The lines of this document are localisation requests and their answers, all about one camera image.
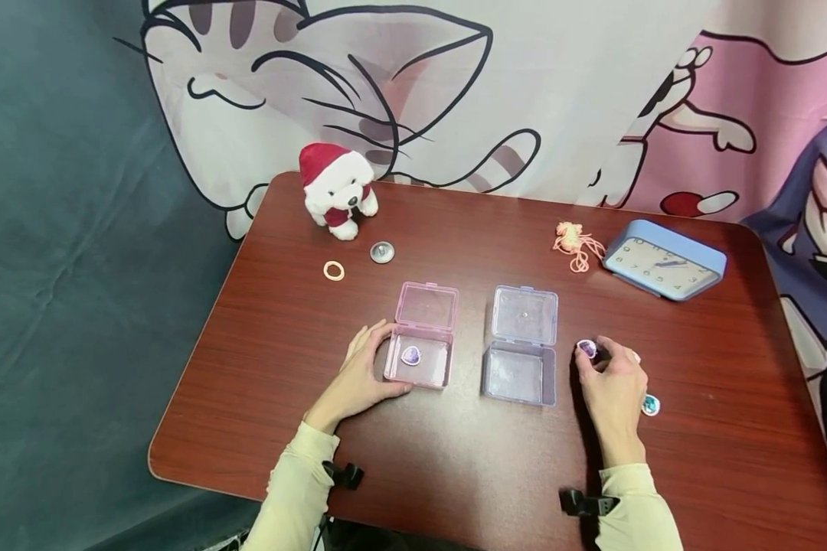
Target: cream sweater sleeve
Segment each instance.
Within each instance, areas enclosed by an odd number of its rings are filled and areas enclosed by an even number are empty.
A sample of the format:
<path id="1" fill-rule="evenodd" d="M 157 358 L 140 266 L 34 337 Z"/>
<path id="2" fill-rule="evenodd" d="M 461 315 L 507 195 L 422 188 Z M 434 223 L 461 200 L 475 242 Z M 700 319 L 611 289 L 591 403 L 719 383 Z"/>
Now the cream sweater sleeve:
<path id="1" fill-rule="evenodd" d="M 603 494 L 620 503 L 600 517 L 597 545 L 601 551 L 682 551 L 668 504 L 655 491 L 645 463 L 600 471 Z"/>
<path id="2" fill-rule="evenodd" d="M 334 458 L 339 443 L 337 436 L 301 422 L 270 474 L 266 499 L 243 551 L 309 551 L 334 485 L 322 461 Z"/>
<path id="3" fill-rule="evenodd" d="M 331 461 L 340 439 L 304 422 L 270 475 L 267 496 L 243 551 L 309 551 L 315 527 L 328 510 Z M 600 472 L 603 494 L 621 499 L 600 517 L 601 551 L 682 551 L 674 517 L 655 492 L 648 466 L 622 465 Z"/>

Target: brown tabletop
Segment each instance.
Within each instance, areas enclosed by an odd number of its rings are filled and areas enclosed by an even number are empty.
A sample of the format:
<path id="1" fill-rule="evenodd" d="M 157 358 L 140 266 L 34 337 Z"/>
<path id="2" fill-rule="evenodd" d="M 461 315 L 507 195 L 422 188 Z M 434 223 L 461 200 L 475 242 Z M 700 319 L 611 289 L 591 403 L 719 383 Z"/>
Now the brown tabletop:
<path id="1" fill-rule="evenodd" d="M 642 356 L 662 401 L 640 433 L 687 550 L 827 549 L 825 443 L 749 230 L 374 189 L 380 213 L 343 243 L 309 218 L 297 174 L 270 185 L 154 436 L 155 476 L 263 499 L 270 469 L 350 338 L 392 319 L 404 281 L 435 282 L 460 292 L 449 386 L 415 389 L 340 425 L 338 463 L 353 461 L 366 476 L 356 492 L 332 492 L 333 515 L 492 551 L 580 549 L 580 524 L 564 516 L 557 492 L 593 481 L 599 458 L 568 361 L 576 341 L 603 333 Z M 570 257 L 551 250 L 559 220 L 609 243 L 636 218 L 725 251 L 725 279 L 674 303 L 599 266 L 572 273 Z M 388 265 L 369 259 L 378 240 L 395 245 Z M 342 282 L 322 276 L 328 260 L 343 263 Z M 485 308 L 499 284 L 560 297 L 557 407 L 479 394 Z"/>

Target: heart-shaped badge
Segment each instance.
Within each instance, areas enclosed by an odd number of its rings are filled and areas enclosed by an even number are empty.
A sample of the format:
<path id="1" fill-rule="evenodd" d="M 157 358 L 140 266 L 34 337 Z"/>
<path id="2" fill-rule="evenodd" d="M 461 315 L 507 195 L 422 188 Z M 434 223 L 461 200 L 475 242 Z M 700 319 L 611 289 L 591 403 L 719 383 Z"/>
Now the heart-shaped badge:
<path id="1" fill-rule="evenodd" d="M 404 352 L 401 353 L 401 360 L 409 366 L 420 365 L 420 349 L 417 347 L 404 348 Z"/>

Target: plastic box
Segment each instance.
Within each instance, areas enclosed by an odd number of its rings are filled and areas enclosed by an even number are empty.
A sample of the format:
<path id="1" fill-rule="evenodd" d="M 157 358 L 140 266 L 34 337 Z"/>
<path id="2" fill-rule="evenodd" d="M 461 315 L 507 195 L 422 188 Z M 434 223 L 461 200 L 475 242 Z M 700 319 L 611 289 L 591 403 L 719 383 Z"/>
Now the plastic box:
<path id="1" fill-rule="evenodd" d="M 390 337 L 384 379 L 435 389 L 447 386 L 458 301 L 459 291 L 453 288 L 410 281 L 401 286 L 395 311 L 397 327 Z M 401 360 L 408 347 L 420 350 L 418 365 Z"/>
<path id="2" fill-rule="evenodd" d="M 557 404 L 557 295 L 532 288 L 497 286 L 484 353 L 485 396 L 534 404 Z"/>

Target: clock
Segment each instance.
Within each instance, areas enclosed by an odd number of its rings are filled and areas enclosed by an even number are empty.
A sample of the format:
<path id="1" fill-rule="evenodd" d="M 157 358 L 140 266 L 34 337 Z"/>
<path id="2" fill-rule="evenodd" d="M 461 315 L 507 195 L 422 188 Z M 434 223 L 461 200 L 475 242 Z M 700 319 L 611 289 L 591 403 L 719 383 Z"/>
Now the clock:
<path id="1" fill-rule="evenodd" d="M 687 301 L 723 279 L 726 255 L 649 220 L 633 220 L 606 248 L 603 266 L 653 295 Z"/>

